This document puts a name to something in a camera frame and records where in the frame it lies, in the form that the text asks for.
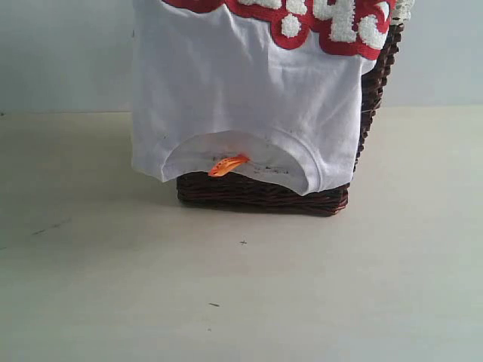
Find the white t-shirt with red lettering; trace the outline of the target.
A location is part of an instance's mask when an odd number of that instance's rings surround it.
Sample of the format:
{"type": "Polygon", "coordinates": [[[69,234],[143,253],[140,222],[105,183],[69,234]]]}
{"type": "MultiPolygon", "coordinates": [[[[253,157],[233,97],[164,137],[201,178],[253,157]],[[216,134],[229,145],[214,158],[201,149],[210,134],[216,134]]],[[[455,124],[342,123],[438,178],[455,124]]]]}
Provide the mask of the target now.
{"type": "Polygon", "coordinates": [[[393,1],[135,1],[132,164],[232,172],[308,195],[352,180],[361,78],[393,1]]]}

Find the dark brown wicker basket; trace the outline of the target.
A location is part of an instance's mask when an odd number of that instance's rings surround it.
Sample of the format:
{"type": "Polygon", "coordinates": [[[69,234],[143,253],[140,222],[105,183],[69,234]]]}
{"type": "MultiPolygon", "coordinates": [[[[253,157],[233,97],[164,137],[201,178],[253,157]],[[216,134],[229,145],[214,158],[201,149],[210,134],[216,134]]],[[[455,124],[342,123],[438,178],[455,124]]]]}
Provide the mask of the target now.
{"type": "MultiPolygon", "coordinates": [[[[376,66],[361,78],[362,106],[357,157],[364,150],[373,118],[380,108],[383,88],[395,63],[404,29],[402,21],[389,27],[386,43],[377,58],[376,66]]],[[[176,186],[178,200],[184,204],[229,210],[329,217],[343,210],[349,201],[349,184],[300,196],[283,186],[263,183],[237,173],[221,178],[210,178],[203,172],[188,173],[177,178],[176,186]]]]}

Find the grey floral basket liner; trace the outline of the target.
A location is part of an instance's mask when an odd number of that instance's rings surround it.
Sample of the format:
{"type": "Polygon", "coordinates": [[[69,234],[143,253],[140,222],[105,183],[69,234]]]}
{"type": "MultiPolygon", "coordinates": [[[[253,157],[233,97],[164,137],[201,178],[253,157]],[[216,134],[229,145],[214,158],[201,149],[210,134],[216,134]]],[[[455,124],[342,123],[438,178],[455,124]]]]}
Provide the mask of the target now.
{"type": "Polygon", "coordinates": [[[397,0],[391,11],[391,24],[398,26],[411,18],[411,9],[415,0],[397,0]]]}

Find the orange neck label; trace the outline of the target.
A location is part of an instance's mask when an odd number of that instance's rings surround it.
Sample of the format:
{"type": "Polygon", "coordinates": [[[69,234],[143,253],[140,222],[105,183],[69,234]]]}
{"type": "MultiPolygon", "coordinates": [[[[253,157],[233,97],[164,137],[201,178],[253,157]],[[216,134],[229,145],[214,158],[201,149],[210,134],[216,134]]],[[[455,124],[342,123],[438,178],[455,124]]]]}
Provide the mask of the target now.
{"type": "Polygon", "coordinates": [[[237,167],[246,164],[250,158],[240,154],[229,158],[224,158],[217,162],[208,172],[209,177],[222,177],[232,172],[237,167]]]}

